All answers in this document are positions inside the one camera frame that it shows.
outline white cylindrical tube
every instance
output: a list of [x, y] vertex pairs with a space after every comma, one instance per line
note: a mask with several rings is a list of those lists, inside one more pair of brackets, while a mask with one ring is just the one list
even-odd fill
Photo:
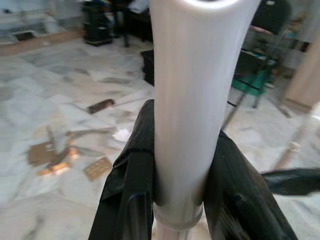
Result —
[[157, 222], [192, 228], [235, 66], [260, 0], [150, 0]]

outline marble floor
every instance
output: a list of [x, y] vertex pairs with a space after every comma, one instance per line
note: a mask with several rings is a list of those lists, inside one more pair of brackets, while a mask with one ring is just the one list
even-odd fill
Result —
[[[115, 161], [124, 143], [112, 135], [132, 130], [142, 104], [154, 97], [154, 88], [143, 80], [140, 56], [153, 46], [134, 37], [130, 43], [125, 48], [116, 39], [93, 47], [77, 39], [0, 59], [1, 239], [88, 238], [108, 173], [89, 181], [84, 168], [104, 156]], [[232, 90], [229, 97], [237, 95]], [[259, 171], [273, 168], [305, 117], [283, 115], [276, 96], [269, 90], [258, 109], [251, 108], [253, 99], [247, 97], [226, 130]], [[87, 106], [106, 98], [114, 99], [115, 106], [87, 113]], [[46, 126], [58, 151], [67, 132], [78, 133], [72, 144], [79, 157], [59, 174], [38, 176], [43, 166], [29, 165], [27, 156], [31, 145], [48, 139]], [[299, 239], [318, 239], [320, 194], [275, 197]], [[205, 217], [192, 239], [210, 239]]]

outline plastic pipe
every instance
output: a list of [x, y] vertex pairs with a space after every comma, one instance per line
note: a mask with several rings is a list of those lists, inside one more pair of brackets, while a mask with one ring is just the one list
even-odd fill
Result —
[[259, 3], [150, 0], [155, 61], [154, 215], [160, 222], [158, 236], [172, 231], [167, 240], [189, 238], [186, 232], [202, 215], [203, 190], [233, 74]]

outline grey marble veining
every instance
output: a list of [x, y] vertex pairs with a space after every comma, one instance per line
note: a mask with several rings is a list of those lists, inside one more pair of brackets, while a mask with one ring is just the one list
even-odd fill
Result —
[[[149, 42], [130, 38], [92, 47], [81, 39], [0, 58], [0, 236], [21, 240], [87, 239], [108, 172], [89, 181], [84, 168], [107, 156], [113, 163], [125, 142], [113, 138], [132, 130], [154, 88], [143, 80], [141, 51]], [[269, 171], [285, 150], [303, 114], [284, 116], [267, 92], [258, 109], [248, 96], [226, 132], [259, 170]], [[230, 98], [239, 96], [232, 90]], [[86, 107], [114, 99], [115, 105], [95, 114]], [[38, 176], [43, 165], [27, 162], [32, 144], [48, 139], [50, 126], [58, 151], [72, 136], [78, 157], [59, 174]], [[316, 166], [319, 142], [310, 139], [291, 166]], [[276, 196], [299, 239], [315, 240], [319, 229], [319, 194], [305, 198]], [[19, 228], [12, 231], [12, 226]], [[152, 238], [156, 239], [155, 226]], [[205, 216], [195, 226], [193, 240], [209, 240]]]

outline metal pole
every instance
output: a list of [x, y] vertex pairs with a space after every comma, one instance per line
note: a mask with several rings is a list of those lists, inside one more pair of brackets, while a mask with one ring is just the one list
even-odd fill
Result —
[[236, 63], [260, 0], [150, 0], [159, 240], [190, 239]]

